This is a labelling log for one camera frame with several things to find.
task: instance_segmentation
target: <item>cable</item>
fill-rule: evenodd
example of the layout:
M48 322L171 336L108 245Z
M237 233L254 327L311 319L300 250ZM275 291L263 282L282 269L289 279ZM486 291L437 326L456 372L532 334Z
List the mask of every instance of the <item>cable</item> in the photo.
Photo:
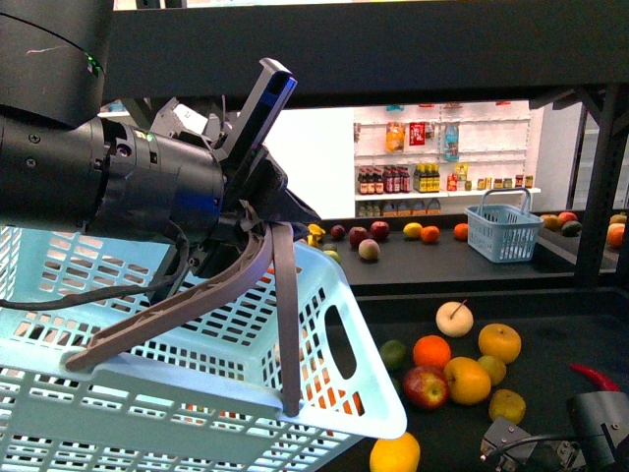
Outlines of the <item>cable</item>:
M514 442L510 442L508 444L502 445L500 447L497 447L496 449L494 449L493 451L491 451L489 454L487 455L482 455L481 456L481 461L486 462L488 460L490 460L493 457L497 457L499 455L502 455L503 453L505 453L507 450L512 449L514 447L518 447L520 445L524 445L524 444L528 444L528 443L543 443L543 442L547 442L547 441L568 441L568 442L573 442L573 441L578 441L579 438L575 437L575 436L564 436L564 435L537 435L537 436L529 436L528 438L522 438L518 441L514 441Z
M11 302L9 300L0 299L0 308L8 308L11 310L50 311L61 310L64 308L76 307L85 303L98 302L110 298L122 298L129 295L138 295L141 293L154 292L161 288L172 285L188 268L188 254L190 252L190 242L184 234L184 231L174 222L168 221L170 228L174 229L178 236L175 242L178 248L179 264L177 270L172 275L163 278L159 282L142 287L139 285L119 285L116 287L104 287L91 290L86 293L70 294L58 300L50 300L47 302Z

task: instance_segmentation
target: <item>product package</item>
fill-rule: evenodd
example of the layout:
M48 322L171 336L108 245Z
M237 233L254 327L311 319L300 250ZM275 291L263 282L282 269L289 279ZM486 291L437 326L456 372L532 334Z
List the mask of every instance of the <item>product package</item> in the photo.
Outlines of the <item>product package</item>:
M389 121L386 124L386 150L389 152L403 151L405 136L406 132L402 123Z
M409 124L409 146L423 146L426 144L426 122Z
M457 162L459 160L459 124L446 123L445 125L445 160Z

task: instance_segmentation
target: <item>pepper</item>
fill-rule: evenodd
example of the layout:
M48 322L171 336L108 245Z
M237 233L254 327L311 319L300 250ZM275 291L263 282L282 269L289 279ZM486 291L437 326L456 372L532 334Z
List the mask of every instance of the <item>pepper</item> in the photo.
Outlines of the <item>pepper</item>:
M583 374L592 382L594 382L600 390L603 391L620 391L620 387L614 383L605 374L600 373L590 367L583 366L581 364L570 364L570 368Z

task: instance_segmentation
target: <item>plastic shopping basket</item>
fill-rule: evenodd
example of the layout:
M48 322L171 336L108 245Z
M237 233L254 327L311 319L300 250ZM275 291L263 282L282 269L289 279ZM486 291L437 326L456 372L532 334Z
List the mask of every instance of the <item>plastic shopping basket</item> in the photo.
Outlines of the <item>plastic shopping basket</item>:
M511 205L485 205L492 193L513 192L513 189L489 190L479 206L469 206L468 244L493 263L522 263L533 257L543 220L530 213L531 193L525 193L520 208Z
M167 247L3 228L0 297L42 301L150 282ZM91 370L69 353L147 306L145 296L60 311L0 311L1 471L313 471L406 415L340 266L295 245L303 406L282 412L274 276L225 307ZM185 286L198 283L188 275ZM339 371L326 317L356 360Z

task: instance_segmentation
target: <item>orange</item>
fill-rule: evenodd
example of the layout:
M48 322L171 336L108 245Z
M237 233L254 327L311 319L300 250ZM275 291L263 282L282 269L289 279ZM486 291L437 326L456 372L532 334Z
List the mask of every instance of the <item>orange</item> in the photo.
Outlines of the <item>orange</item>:
M479 349L484 356L494 356L505 364L511 364L520 355L522 339L511 326L491 323L479 333Z
M459 223L454 227L454 239L457 241L468 240L468 223Z
M609 246L611 246L612 248L620 249L622 247L622 237L624 236L624 234L624 226L613 228L607 234L607 243L609 243Z
M436 334L421 337L413 346L413 361L416 366L432 366L440 371L452 358L448 341Z
M410 433L397 440L377 440L370 454L371 472L416 472L422 449Z
M425 243L436 243L439 240L441 232L436 226L426 226L422 228L420 236Z
M469 357L455 357L443 369L450 387L450 399L460 405L476 405L491 392L491 378L485 368Z

